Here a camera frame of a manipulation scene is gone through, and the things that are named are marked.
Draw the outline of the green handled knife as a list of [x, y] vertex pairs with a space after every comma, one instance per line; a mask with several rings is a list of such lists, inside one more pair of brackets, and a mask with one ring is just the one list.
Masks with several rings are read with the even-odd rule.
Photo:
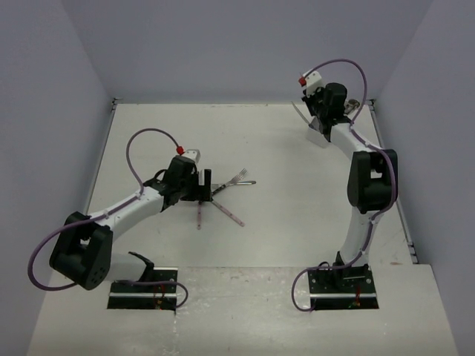
[[297, 107], [297, 105], [293, 101], [291, 101], [291, 105], [295, 109], [297, 115], [299, 115], [299, 117], [305, 122], [307, 127], [314, 130], [315, 127], [312, 125], [312, 122], [308, 120], [308, 118], [303, 114], [303, 112]]

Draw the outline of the black handled spoon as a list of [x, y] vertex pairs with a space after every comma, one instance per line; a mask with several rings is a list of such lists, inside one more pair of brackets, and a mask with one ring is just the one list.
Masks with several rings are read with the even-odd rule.
[[352, 112], [357, 111], [361, 106], [361, 103], [356, 99], [349, 99], [345, 102], [344, 113], [350, 115]]

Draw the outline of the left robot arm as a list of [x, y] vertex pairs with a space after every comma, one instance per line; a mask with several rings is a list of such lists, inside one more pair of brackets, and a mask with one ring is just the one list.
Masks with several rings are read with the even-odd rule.
[[130, 284], [137, 291], [153, 286], [154, 264], [141, 254], [112, 252], [114, 242], [143, 220], [179, 201], [212, 198], [209, 169], [199, 171], [200, 151], [175, 156], [163, 177], [153, 177], [130, 197], [92, 215], [71, 214], [53, 248], [49, 264], [86, 290], [103, 281]]

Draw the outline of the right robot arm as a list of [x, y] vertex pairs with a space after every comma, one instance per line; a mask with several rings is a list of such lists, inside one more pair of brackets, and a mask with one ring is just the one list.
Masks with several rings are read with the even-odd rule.
[[398, 195], [398, 157], [391, 149], [374, 145], [362, 136], [345, 113], [347, 89], [339, 83], [323, 85], [319, 79], [299, 80], [302, 101], [312, 116], [311, 128], [350, 159], [347, 199], [352, 216], [347, 237], [330, 267], [332, 285], [350, 290], [358, 281], [353, 268], [369, 264], [369, 250], [376, 226]]

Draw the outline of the pink handled knife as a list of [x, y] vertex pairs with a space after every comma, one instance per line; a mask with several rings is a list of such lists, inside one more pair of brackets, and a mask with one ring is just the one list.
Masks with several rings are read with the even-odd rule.
[[202, 226], [202, 206], [203, 206], [203, 202], [198, 202], [197, 204], [197, 230], [200, 230]]

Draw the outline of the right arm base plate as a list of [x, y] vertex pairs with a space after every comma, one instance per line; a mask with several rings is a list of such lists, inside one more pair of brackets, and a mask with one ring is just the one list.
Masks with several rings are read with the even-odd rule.
[[307, 272], [310, 308], [320, 310], [378, 309], [373, 273], [368, 265]]

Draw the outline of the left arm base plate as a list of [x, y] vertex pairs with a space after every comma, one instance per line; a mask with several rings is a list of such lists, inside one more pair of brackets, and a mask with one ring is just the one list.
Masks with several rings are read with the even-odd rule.
[[176, 286], [165, 286], [163, 284], [159, 286], [111, 284], [107, 309], [175, 311], [176, 308]]

